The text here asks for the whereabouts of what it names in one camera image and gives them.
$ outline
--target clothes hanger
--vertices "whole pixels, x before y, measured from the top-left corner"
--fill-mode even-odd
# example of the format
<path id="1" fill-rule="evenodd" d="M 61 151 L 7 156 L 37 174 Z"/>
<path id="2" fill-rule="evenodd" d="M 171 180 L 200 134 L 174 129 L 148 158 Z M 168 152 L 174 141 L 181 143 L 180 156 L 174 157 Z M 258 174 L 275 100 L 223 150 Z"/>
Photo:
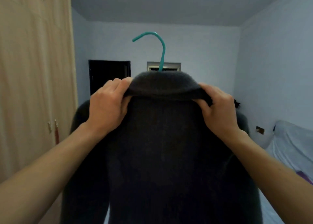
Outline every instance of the clothes hanger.
<path id="1" fill-rule="evenodd" d="M 137 36 L 136 38 L 133 38 L 133 42 L 139 40 L 140 38 L 142 38 L 145 35 L 154 35 L 156 36 L 162 43 L 163 46 L 163 52 L 162 52 L 162 57 L 161 57 L 161 61 L 160 61 L 160 66 L 159 66 L 159 72 L 161 72 L 163 70 L 163 65 L 164 65 L 164 55 L 165 55 L 165 43 L 163 41 L 163 39 L 156 33 L 156 32 L 145 32 L 142 33 L 141 35 Z"/>

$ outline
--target cabinet handle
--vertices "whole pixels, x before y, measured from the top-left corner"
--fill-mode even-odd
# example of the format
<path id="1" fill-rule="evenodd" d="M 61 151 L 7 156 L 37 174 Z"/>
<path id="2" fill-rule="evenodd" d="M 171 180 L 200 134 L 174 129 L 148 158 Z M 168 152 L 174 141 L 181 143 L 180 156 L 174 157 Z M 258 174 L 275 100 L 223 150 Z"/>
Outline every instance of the cabinet handle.
<path id="1" fill-rule="evenodd" d="M 52 133 L 52 128 L 51 128 L 51 123 L 50 123 L 50 121 L 48 122 L 48 129 L 49 129 L 49 134 Z"/>
<path id="2" fill-rule="evenodd" d="M 54 120 L 54 126 L 55 126 L 55 131 L 54 131 L 55 143 L 56 145 L 58 145 L 60 143 L 60 136 L 59 136 L 59 126 L 58 126 L 57 120 Z"/>

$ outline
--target wardrobe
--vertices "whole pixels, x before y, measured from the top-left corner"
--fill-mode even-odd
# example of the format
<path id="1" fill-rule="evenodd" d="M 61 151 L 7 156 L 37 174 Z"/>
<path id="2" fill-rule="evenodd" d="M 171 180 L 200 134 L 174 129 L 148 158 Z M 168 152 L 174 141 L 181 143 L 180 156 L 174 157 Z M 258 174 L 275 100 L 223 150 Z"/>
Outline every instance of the wardrobe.
<path id="1" fill-rule="evenodd" d="M 65 139 L 76 108 L 70 0 L 0 0 L 0 182 Z"/>

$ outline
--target person's right arm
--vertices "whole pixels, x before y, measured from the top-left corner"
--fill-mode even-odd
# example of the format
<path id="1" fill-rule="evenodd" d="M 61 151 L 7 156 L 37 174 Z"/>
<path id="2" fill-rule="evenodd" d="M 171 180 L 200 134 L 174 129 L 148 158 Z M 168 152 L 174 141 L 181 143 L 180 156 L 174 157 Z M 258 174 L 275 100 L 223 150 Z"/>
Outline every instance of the person's right arm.
<path id="1" fill-rule="evenodd" d="M 207 127 L 237 156 L 286 224 L 313 223 L 313 185 L 249 138 L 237 125 L 234 99 L 217 87 L 200 84 L 213 100 L 195 100 Z"/>

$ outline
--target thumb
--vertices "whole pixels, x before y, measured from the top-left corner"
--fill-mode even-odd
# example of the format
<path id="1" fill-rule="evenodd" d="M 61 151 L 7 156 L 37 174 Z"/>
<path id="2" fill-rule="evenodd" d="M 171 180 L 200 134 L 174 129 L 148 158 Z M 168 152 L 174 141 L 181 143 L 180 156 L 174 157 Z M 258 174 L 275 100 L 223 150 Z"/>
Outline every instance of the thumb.
<path id="1" fill-rule="evenodd" d="M 212 109 L 205 102 L 205 100 L 197 99 L 197 100 L 193 100 L 193 101 L 196 102 L 200 106 L 200 108 L 202 110 L 202 114 L 204 117 L 209 116 L 211 114 Z"/>
<path id="2" fill-rule="evenodd" d="M 122 114 L 125 116 L 127 113 L 127 106 L 128 103 L 131 101 L 132 96 L 127 96 L 122 100 L 122 106 L 121 106 L 121 110 L 122 110 Z"/>

